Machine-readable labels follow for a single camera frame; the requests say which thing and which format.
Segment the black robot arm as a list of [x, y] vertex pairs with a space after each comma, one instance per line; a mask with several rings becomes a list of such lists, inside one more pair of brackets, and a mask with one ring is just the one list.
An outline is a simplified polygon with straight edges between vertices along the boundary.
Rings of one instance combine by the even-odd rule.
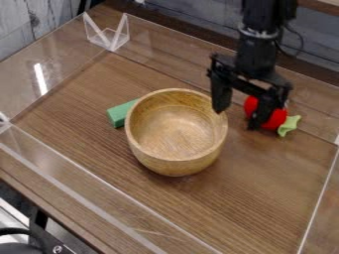
[[302, 35], [288, 23], [296, 18], [298, 0], [243, 0], [236, 56], [211, 54], [207, 77], [212, 108], [220, 114], [232, 102], [234, 90], [256, 99], [248, 129], [256, 130], [283, 109], [292, 83], [276, 72], [278, 53], [295, 58], [304, 47]]

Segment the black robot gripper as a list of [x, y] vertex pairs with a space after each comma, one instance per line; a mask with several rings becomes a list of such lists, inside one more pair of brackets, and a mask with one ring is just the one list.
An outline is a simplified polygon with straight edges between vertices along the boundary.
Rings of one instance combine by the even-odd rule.
[[256, 110], [248, 117], [248, 129], [262, 129], [278, 105], [292, 89], [290, 81], [275, 71], [275, 41], [240, 40], [239, 51], [234, 58], [211, 54], [208, 77], [211, 80], [212, 108], [220, 114], [232, 102], [236, 89], [258, 99]]

